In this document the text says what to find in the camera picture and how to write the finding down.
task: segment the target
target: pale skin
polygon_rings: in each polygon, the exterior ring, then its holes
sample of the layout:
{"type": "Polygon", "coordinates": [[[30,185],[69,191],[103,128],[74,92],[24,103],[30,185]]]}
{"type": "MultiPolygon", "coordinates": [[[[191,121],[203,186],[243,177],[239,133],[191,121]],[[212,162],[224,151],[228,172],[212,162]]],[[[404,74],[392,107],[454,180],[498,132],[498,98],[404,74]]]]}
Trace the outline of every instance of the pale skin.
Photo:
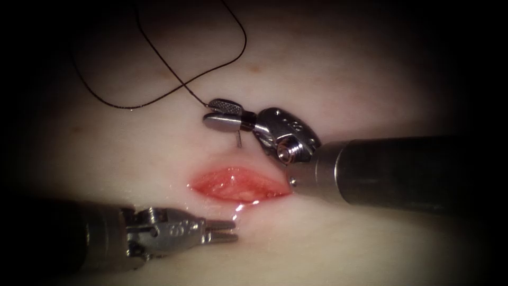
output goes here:
{"type": "MultiPolygon", "coordinates": [[[[230,3],[244,25],[243,57],[189,84],[253,112],[282,107],[323,143],[454,131],[454,92],[425,45],[388,13],[369,8],[230,3]]],[[[183,79],[234,58],[241,30],[220,2],[141,6],[143,26],[183,79]]],[[[138,105],[179,83],[135,27],[132,10],[75,41],[89,85],[105,100],[138,105]]],[[[448,218],[332,205],[290,195],[241,211],[191,192],[198,171],[242,166],[285,183],[252,134],[207,129],[208,112],[181,88],[138,110],[104,105],[61,55],[37,113],[26,184],[73,200],[175,207],[209,218],[237,215],[235,244],[194,247],[143,268],[71,278],[109,285],[359,285],[467,281],[480,257],[474,237],[448,218]]]]}

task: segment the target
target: black suture thread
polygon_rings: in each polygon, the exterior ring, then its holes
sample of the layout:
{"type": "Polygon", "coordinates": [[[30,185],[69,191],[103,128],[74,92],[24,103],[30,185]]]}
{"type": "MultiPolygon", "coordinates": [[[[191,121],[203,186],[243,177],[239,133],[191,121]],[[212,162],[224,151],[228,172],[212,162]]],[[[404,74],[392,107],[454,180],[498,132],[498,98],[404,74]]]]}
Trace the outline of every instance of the black suture thread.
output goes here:
{"type": "Polygon", "coordinates": [[[78,68],[78,65],[76,63],[76,59],[74,57],[74,53],[72,51],[72,44],[69,43],[69,53],[70,53],[70,58],[71,58],[71,62],[72,62],[72,65],[74,66],[74,69],[76,70],[76,73],[79,77],[79,79],[81,79],[81,81],[83,82],[83,84],[85,85],[86,89],[96,98],[98,99],[100,102],[110,106],[110,107],[113,107],[113,108],[118,108],[118,109],[138,109],[138,108],[141,108],[141,107],[145,107],[147,105],[150,105],[152,103],[155,103],[161,99],[163,99],[164,97],[170,95],[171,93],[179,90],[180,88],[182,87],[185,87],[189,93],[196,99],[199,101],[200,104],[202,104],[204,107],[208,107],[208,104],[204,103],[199,97],[196,96],[196,94],[194,94],[194,92],[191,91],[191,89],[189,87],[187,87],[187,84],[191,83],[192,81],[194,81],[195,79],[198,79],[199,77],[209,73],[209,72],[212,72],[214,70],[217,70],[219,68],[222,68],[222,67],[225,67],[229,64],[232,64],[233,62],[237,61],[242,55],[243,55],[243,52],[245,51],[245,48],[247,47],[247,33],[245,32],[245,29],[243,28],[243,25],[242,23],[240,23],[240,21],[238,20],[238,18],[235,16],[235,14],[233,13],[233,11],[231,11],[231,9],[228,7],[228,5],[226,4],[226,2],[224,0],[221,0],[222,4],[224,5],[224,7],[229,11],[229,13],[231,14],[231,16],[233,16],[234,20],[238,23],[238,26],[240,26],[240,28],[242,29],[242,32],[243,32],[243,48],[242,48],[242,51],[237,55],[237,57],[235,57],[234,59],[226,62],[225,64],[222,64],[222,65],[219,65],[219,66],[216,66],[214,68],[211,68],[209,70],[206,70],[200,74],[198,74],[197,76],[191,78],[190,80],[186,81],[186,82],[183,82],[183,80],[180,79],[180,77],[178,77],[178,75],[173,71],[173,69],[171,69],[171,67],[168,65],[168,63],[163,59],[163,57],[160,55],[159,51],[155,48],[155,46],[152,44],[152,42],[150,41],[150,39],[148,38],[148,36],[146,35],[146,33],[144,32],[143,30],[143,27],[141,26],[141,21],[140,21],[140,17],[139,17],[139,10],[138,10],[138,7],[136,6],[135,4],[135,1],[133,2],[133,6],[134,6],[134,10],[135,10],[135,17],[136,17],[136,23],[137,23],[137,26],[138,26],[138,30],[140,31],[140,33],[143,35],[144,39],[147,41],[147,43],[150,45],[150,47],[153,49],[153,51],[157,54],[157,56],[159,56],[160,60],[162,60],[162,62],[164,63],[164,65],[166,65],[166,67],[169,69],[169,71],[180,81],[180,85],[173,88],[172,90],[170,90],[169,92],[159,96],[158,98],[152,100],[152,101],[149,101],[147,103],[144,103],[144,104],[140,104],[140,105],[136,105],[136,106],[120,106],[120,105],[116,105],[116,104],[113,104],[113,103],[110,103],[110,102],[107,102],[105,101],[104,99],[102,99],[100,96],[98,96],[93,90],[92,88],[86,83],[85,81],[85,78],[83,77],[83,75],[81,74],[81,72],[79,71],[79,68],[78,68]]]}

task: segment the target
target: skin surface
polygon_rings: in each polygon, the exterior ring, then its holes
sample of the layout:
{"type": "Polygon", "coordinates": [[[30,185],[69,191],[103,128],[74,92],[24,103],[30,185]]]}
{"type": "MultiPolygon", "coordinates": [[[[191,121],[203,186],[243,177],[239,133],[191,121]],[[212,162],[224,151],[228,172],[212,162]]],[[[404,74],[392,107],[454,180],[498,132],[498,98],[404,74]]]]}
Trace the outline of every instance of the skin surface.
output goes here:
{"type": "MultiPolygon", "coordinates": [[[[423,29],[374,4],[229,3],[248,34],[239,61],[189,87],[259,112],[281,106],[323,143],[454,133],[458,90],[423,29]]],[[[114,7],[74,38],[83,76],[104,100],[137,105],[179,85],[137,31],[132,9],[114,7]]],[[[218,1],[145,3],[143,27],[183,80],[226,62],[241,30],[218,1]]],[[[73,276],[75,285],[447,284],[482,270],[480,239],[465,222],[289,195],[249,205],[189,191],[198,172],[241,166],[285,184],[252,134],[201,123],[208,110],[181,88],[138,110],[93,98],[64,50],[41,73],[38,106],[19,145],[17,174],[41,194],[73,200],[176,207],[198,216],[237,215],[240,240],[195,247],[122,274],[73,276]]]]}

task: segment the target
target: metal pin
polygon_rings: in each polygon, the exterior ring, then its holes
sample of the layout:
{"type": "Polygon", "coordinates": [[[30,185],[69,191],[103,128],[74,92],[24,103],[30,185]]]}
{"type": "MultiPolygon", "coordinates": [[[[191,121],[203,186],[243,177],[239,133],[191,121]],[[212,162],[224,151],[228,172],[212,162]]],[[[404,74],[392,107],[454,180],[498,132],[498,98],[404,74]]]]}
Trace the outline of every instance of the metal pin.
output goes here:
{"type": "Polygon", "coordinates": [[[242,137],[240,135],[240,130],[237,130],[237,147],[238,148],[242,148],[242,137]]]}
{"type": "Polygon", "coordinates": [[[201,237],[201,244],[231,243],[238,241],[238,235],[229,233],[207,232],[201,237]]]}
{"type": "Polygon", "coordinates": [[[232,230],[236,228],[237,225],[232,220],[206,220],[205,228],[206,230],[232,230]]]}

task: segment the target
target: red wound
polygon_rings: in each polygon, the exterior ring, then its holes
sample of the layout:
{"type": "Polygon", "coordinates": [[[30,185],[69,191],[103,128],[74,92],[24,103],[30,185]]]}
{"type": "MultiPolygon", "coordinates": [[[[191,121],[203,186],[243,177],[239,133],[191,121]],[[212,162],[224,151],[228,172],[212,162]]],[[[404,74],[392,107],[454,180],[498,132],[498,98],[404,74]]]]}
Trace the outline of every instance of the red wound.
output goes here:
{"type": "Polygon", "coordinates": [[[196,177],[192,190],[214,198],[252,203],[290,194],[289,187],[242,167],[228,167],[196,177]]]}

